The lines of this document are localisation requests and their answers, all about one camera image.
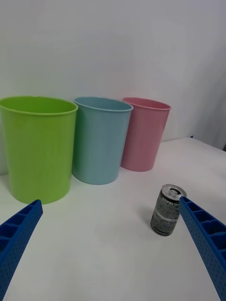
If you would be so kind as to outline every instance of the blue bucket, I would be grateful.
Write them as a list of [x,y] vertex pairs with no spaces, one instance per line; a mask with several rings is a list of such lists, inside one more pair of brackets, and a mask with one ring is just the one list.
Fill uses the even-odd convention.
[[113,182],[119,172],[133,107],[100,97],[79,97],[73,175],[89,184]]

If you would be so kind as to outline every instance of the trash bin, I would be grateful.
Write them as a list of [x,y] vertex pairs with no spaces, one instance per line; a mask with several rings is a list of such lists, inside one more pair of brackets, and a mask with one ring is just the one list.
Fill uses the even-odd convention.
[[0,175],[7,174],[8,167],[6,162],[5,144],[3,140],[2,122],[0,119]]
[[134,109],[121,166],[133,171],[148,171],[153,168],[171,107],[144,98],[126,97],[123,101],[132,104]]
[[117,178],[133,107],[114,99],[80,97],[76,120],[73,175],[89,184]]
[[55,98],[19,96],[0,100],[13,196],[43,204],[70,188],[77,105]]

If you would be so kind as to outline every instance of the white backdrop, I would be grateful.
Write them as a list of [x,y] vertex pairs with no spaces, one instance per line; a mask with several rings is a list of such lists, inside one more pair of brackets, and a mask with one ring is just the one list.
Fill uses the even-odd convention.
[[2,0],[0,97],[148,97],[173,108],[164,139],[202,139],[225,12],[223,0]]

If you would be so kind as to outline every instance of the white table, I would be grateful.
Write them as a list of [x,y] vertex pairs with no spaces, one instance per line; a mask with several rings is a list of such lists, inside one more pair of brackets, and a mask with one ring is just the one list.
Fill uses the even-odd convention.
[[[43,206],[4,301],[218,301],[182,218],[169,237],[149,227],[167,183],[226,224],[226,152],[164,142],[150,172],[121,168],[102,186],[72,177],[67,196]],[[24,206],[0,177],[0,224]]]

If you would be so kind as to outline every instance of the bucket rim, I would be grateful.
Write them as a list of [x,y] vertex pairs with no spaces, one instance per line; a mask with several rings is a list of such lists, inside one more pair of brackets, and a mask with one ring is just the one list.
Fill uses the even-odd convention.
[[[148,101],[151,101],[153,103],[159,103],[161,105],[164,104],[164,106],[166,106],[165,108],[155,108],[155,107],[149,107],[149,106],[145,106],[145,105],[140,105],[140,104],[136,104],[136,103],[130,103],[129,102],[129,99],[140,99],[140,100],[148,100]],[[150,99],[150,98],[142,98],[142,97],[125,97],[123,98],[122,100],[123,102],[125,103],[129,103],[131,105],[133,105],[134,107],[139,107],[139,108],[144,108],[144,109],[149,109],[149,110],[155,110],[155,111],[170,111],[172,109],[172,107],[166,103],[162,103],[162,102],[159,102],[157,100],[153,100],[153,99]]]
[[[70,103],[73,106],[75,106],[75,108],[73,110],[70,111],[66,111],[66,112],[57,112],[57,113],[38,113],[38,112],[29,112],[29,111],[21,111],[21,110],[16,110],[16,109],[10,109],[7,108],[5,106],[3,106],[1,104],[1,102],[3,100],[7,100],[7,99],[17,99],[17,98],[42,98],[42,99],[51,99],[51,100],[60,100],[62,102],[66,102],[66,103]],[[56,97],[48,97],[48,96],[39,96],[39,95],[20,95],[20,96],[10,96],[10,97],[4,97],[0,99],[0,108],[4,109],[6,111],[10,111],[10,112],[14,112],[14,113],[19,113],[19,114],[24,114],[24,115],[36,115],[36,116],[60,116],[60,115],[68,115],[68,114],[72,114],[74,112],[76,112],[78,110],[78,105],[75,104],[74,102],[70,102],[68,100],[64,100],[62,98],[56,98]]]
[[133,110],[133,106],[132,106],[130,103],[126,103],[127,105],[130,106],[130,108],[128,108],[128,109],[124,109],[124,110],[114,110],[114,109],[95,108],[95,107],[93,107],[93,106],[89,106],[89,105],[86,105],[86,104],[82,104],[82,103],[79,103],[79,102],[77,101],[78,99],[85,99],[85,98],[106,99],[106,100],[110,100],[110,101],[122,103],[122,101],[117,100],[117,99],[107,98],[107,97],[98,97],[98,96],[81,96],[81,97],[75,98],[73,102],[74,102],[75,104],[81,106],[81,107],[85,107],[85,108],[92,109],[92,110],[96,110],[96,111],[125,113],[125,112],[130,112],[130,111]]

